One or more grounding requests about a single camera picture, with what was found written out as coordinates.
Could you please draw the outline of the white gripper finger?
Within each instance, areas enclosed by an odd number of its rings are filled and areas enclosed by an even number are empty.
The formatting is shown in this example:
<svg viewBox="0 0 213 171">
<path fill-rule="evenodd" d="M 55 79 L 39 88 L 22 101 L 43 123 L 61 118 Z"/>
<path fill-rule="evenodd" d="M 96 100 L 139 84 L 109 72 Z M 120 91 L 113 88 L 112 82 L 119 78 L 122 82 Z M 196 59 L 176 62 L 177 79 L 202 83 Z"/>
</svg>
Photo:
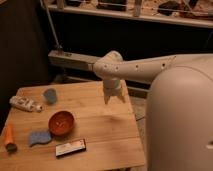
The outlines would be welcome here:
<svg viewBox="0 0 213 171">
<path fill-rule="evenodd" d="M 110 100 L 110 96 L 104 96 L 105 104 L 108 104 L 109 100 Z"/>
<path fill-rule="evenodd" d="M 118 95 L 118 98 L 119 98 L 123 103 L 126 102 L 126 101 L 125 101 L 125 95 L 124 95 L 124 94 L 120 93 L 120 94 Z"/>
</svg>

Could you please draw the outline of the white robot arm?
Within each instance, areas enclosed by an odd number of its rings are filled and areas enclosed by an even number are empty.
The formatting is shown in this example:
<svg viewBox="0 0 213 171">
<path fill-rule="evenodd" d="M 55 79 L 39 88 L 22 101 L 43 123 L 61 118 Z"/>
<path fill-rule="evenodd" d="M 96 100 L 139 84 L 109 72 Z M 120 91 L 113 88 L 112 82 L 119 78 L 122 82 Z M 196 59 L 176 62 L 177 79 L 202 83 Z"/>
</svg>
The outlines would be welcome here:
<svg viewBox="0 0 213 171">
<path fill-rule="evenodd" d="M 111 51 L 93 64 L 104 99 L 122 79 L 150 85 L 146 101 L 148 171 L 213 171 L 213 53 L 125 61 Z"/>
</svg>

